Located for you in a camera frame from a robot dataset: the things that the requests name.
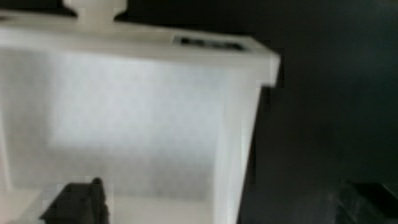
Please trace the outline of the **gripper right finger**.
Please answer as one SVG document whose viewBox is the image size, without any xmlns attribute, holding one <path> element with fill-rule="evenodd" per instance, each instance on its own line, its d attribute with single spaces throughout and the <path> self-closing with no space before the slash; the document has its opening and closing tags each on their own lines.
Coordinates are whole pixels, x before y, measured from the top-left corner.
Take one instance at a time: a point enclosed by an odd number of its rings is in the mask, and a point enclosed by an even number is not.
<svg viewBox="0 0 398 224">
<path fill-rule="evenodd" d="M 384 184 L 343 184 L 334 224 L 398 224 L 398 195 Z"/>
</svg>

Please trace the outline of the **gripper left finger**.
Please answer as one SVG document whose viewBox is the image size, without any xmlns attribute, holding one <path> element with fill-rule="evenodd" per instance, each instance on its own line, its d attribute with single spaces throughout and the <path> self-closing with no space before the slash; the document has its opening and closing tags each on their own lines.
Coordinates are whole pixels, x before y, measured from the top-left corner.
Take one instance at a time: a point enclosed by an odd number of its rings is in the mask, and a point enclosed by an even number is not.
<svg viewBox="0 0 398 224">
<path fill-rule="evenodd" d="M 110 224 L 103 180 L 69 183 L 39 216 L 44 224 Z"/>
</svg>

